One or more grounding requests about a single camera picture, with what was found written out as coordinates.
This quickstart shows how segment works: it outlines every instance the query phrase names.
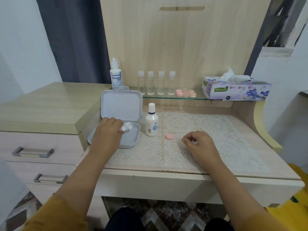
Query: hand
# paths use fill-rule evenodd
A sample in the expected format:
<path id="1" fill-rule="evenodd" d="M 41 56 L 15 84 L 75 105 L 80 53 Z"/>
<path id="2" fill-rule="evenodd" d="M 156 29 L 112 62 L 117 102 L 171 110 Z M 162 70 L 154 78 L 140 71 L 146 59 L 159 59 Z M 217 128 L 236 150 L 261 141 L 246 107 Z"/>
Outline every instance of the hand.
<path id="1" fill-rule="evenodd" d="M 213 139 L 205 131 L 190 132 L 182 138 L 182 142 L 205 170 L 208 171 L 210 167 L 223 163 Z"/>
<path id="2" fill-rule="evenodd" d="M 89 155 L 96 155 L 107 163 L 119 148 L 122 134 L 125 133 L 119 130 L 123 124 L 120 119 L 104 117 L 94 133 Z"/>

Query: white bottle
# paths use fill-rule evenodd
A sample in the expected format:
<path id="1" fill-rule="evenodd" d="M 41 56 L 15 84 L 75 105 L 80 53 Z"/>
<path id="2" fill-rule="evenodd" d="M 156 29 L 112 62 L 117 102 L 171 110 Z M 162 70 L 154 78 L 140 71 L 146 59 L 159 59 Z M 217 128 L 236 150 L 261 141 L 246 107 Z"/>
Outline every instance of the white bottle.
<path id="1" fill-rule="evenodd" d="M 154 95 L 155 94 L 155 79 L 154 79 L 154 72 L 153 71 L 148 71 L 147 94 L 148 95 Z"/>
<path id="2" fill-rule="evenodd" d="M 155 136 L 158 133 L 158 116 L 155 114 L 155 104 L 149 103 L 149 112 L 145 116 L 146 134 L 148 136 Z"/>
<path id="3" fill-rule="evenodd" d="M 169 72 L 169 80 L 168 80 L 168 94 L 175 94 L 175 71 Z"/>
<path id="4" fill-rule="evenodd" d="M 138 71 L 138 90 L 142 95 L 145 94 L 145 78 L 144 71 Z"/>
<path id="5" fill-rule="evenodd" d="M 157 94 L 163 95 L 164 93 L 165 93 L 165 72 L 159 71 L 158 72 Z"/>
<path id="6" fill-rule="evenodd" d="M 110 76 L 113 89 L 115 86 L 122 86 L 122 74 L 121 69 L 119 69 L 119 65 L 120 61 L 115 58 L 112 58 L 112 61 L 110 63 Z"/>

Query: white lace placemat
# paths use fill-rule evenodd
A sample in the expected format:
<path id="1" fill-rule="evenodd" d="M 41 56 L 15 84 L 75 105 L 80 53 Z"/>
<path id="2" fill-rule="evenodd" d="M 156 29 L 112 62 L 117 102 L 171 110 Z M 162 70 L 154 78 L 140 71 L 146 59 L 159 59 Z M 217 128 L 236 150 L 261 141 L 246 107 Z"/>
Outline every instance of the white lace placemat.
<path id="1" fill-rule="evenodd" d="M 108 162 L 108 167 L 134 166 L 157 168 L 156 170 L 188 169 L 204 171 L 191 156 L 181 138 L 191 131 L 206 131 L 214 140 L 221 159 L 233 172 L 269 172 L 269 168 L 252 150 L 247 141 L 229 121 L 227 116 L 189 115 L 160 112 L 158 135 L 145 134 L 145 116 L 139 120 L 141 131 L 138 143 L 130 149 L 118 149 Z M 174 140 L 166 134 L 173 133 Z"/>

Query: yellow chair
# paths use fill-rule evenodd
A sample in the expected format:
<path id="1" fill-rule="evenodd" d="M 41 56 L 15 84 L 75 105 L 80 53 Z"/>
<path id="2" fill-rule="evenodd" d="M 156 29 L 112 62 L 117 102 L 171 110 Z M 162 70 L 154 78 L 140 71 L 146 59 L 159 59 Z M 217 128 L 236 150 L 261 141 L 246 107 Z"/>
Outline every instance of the yellow chair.
<path id="1" fill-rule="evenodd" d="M 266 210 L 291 231 L 308 230 L 308 175 L 294 164 L 288 164 L 303 180 L 305 187 L 284 204 Z"/>

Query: wooden cabinet top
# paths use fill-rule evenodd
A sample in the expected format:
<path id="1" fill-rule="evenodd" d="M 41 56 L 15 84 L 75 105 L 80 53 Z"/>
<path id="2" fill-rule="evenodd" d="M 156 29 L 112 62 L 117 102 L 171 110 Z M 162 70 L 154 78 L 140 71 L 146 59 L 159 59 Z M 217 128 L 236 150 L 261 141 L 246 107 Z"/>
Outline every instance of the wooden cabinet top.
<path id="1" fill-rule="evenodd" d="M 0 131 L 78 134 L 111 84 L 54 82 L 0 105 Z"/>

